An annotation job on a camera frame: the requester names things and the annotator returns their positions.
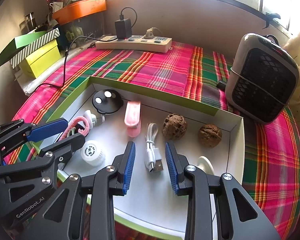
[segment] beige wall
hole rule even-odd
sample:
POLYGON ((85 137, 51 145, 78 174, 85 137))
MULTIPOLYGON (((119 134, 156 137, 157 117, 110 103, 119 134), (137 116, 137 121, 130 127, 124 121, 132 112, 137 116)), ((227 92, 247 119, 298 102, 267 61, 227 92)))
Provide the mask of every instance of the beige wall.
MULTIPOLYGON (((5 0, 0 6, 0 52, 16 36, 25 15, 34 12, 37 24, 46 21, 45 0, 5 0)), ((0 124, 8 122, 26 101, 26 96, 14 81, 10 63, 0 67, 0 124)))
MULTIPOLYGON (((162 35, 175 41, 212 49, 234 57, 241 38, 247 33, 275 35, 281 46, 288 37, 264 20, 236 6, 217 0, 107 0, 106 33, 115 33, 114 21, 122 8, 133 7, 138 21, 134 35, 157 27, 162 35)), ((135 19, 132 10, 124 11, 125 18, 135 19)))

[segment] plaid tablecloth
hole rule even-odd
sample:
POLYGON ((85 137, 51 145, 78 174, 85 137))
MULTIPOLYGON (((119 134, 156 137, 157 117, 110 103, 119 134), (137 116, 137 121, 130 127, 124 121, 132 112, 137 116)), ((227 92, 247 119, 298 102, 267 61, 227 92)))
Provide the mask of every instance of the plaid tablecloth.
MULTIPOLYGON (((20 108, 14 119, 44 123, 60 103, 88 76, 115 79, 169 92, 238 113, 216 88, 226 81, 231 64, 217 53, 173 43, 165 54, 133 50, 88 49, 66 65, 62 89, 40 87, 20 108)), ((63 67, 46 82, 61 84, 63 67)), ((294 230, 300 213, 300 138, 288 107, 269 125, 244 117, 245 165, 243 186, 276 227, 282 239, 294 230)), ((29 145, 14 151, 11 164, 37 155, 29 145)), ((117 224, 117 238, 154 239, 117 224)))

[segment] power strip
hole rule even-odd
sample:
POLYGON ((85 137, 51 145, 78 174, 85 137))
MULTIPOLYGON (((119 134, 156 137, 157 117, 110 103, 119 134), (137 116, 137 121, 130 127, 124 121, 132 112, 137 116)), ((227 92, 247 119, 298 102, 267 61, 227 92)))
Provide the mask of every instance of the power strip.
MULTIPOLYGON (((112 40, 117 36, 106 36, 102 40, 112 40)), ((166 53, 172 44, 171 38, 154 37, 153 39, 144 39, 142 35, 131 36, 128 39, 119 39, 115 41, 102 42, 96 41, 97 49, 134 49, 153 52, 166 53)))

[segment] white suction cup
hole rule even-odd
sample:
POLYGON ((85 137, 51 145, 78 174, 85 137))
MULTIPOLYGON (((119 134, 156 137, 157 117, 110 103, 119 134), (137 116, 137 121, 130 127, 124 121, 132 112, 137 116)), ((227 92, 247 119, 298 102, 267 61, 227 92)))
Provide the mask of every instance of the white suction cup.
POLYGON ((212 166, 211 162, 209 161, 209 159, 205 156, 199 157, 197 167, 199 169, 203 170, 207 174, 214 175, 213 166, 212 166))
POLYGON ((105 117, 102 114, 93 114, 90 110, 84 112, 83 116, 88 120, 90 129, 94 126, 101 125, 105 121, 105 117))
POLYGON ((91 166, 99 166, 106 158, 100 144, 94 140, 86 141, 80 151, 81 158, 91 166))

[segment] portable heater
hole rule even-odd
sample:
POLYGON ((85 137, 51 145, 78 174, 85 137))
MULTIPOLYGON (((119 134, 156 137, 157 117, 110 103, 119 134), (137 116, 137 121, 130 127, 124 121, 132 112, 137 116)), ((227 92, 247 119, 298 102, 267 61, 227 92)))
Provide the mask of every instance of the portable heater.
POLYGON ((239 44, 225 93, 228 102, 256 121, 272 122, 299 80, 298 65, 271 40, 245 35, 239 44))

